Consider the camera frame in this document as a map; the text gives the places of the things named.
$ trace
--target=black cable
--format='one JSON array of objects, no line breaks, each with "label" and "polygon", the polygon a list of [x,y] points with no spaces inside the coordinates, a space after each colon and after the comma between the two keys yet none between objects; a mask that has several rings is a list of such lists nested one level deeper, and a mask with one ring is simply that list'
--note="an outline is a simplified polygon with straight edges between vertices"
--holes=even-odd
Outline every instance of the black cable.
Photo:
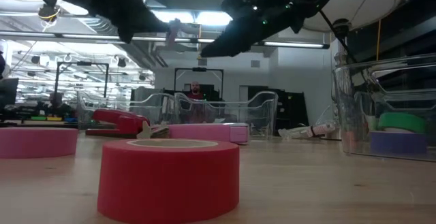
[{"label": "black cable", "polygon": [[349,48],[347,46],[347,44],[343,41],[343,39],[341,37],[338,37],[338,33],[336,32],[336,30],[334,29],[333,24],[330,22],[330,20],[327,18],[327,16],[325,15],[325,13],[320,10],[320,14],[322,16],[322,18],[324,18],[324,20],[327,22],[328,26],[330,27],[330,29],[332,30],[334,36],[336,36],[336,38],[339,40],[339,42],[342,44],[343,48],[347,51],[348,56],[352,59],[352,61],[354,63],[357,63],[356,58],[354,57],[354,55],[351,53],[351,51],[349,51]]}]

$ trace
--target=stapler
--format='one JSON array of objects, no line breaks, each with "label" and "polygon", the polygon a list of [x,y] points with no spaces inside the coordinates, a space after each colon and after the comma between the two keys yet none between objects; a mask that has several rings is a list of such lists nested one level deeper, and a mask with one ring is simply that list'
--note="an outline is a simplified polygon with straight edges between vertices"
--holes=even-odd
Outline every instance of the stapler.
[{"label": "stapler", "polygon": [[92,119],[115,125],[114,129],[87,129],[87,135],[108,136],[117,138],[136,138],[142,131],[142,124],[146,122],[150,126],[150,121],[132,112],[97,109],[94,111]]}]

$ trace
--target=table surface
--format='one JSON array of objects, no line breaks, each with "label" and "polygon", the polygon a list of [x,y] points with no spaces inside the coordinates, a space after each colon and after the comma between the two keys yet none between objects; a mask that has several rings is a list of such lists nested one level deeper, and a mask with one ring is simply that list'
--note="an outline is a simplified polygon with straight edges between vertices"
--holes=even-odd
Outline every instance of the table surface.
[{"label": "table surface", "polygon": [[[0,222],[118,223],[97,212],[102,143],[75,157],[0,159]],[[347,156],[338,142],[240,148],[239,206],[202,223],[436,223],[436,163]]]}]

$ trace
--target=plastic container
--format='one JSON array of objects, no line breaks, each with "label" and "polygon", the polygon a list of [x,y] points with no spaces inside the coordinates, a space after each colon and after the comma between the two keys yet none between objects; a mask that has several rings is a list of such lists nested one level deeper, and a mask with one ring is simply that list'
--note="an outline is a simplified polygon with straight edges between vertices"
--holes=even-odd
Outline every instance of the plastic container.
[{"label": "plastic container", "polygon": [[278,95],[265,91],[244,102],[200,101],[176,93],[180,123],[246,123],[252,139],[269,139],[274,133]]},{"label": "plastic container", "polygon": [[346,153],[436,161],[436,54],[334,71]]},{"label": "plastic container", "polygon": [[77,93],[78,128],[82,129],[114,129],[115,125],[104,121],[93,121],[96,109],[106,108],[133,112],[150,120],[151,125],[178,123],[174,111],[174,96],[164,93],[150,95],[144,101],[126,101],[108,99],[78,91]]}]

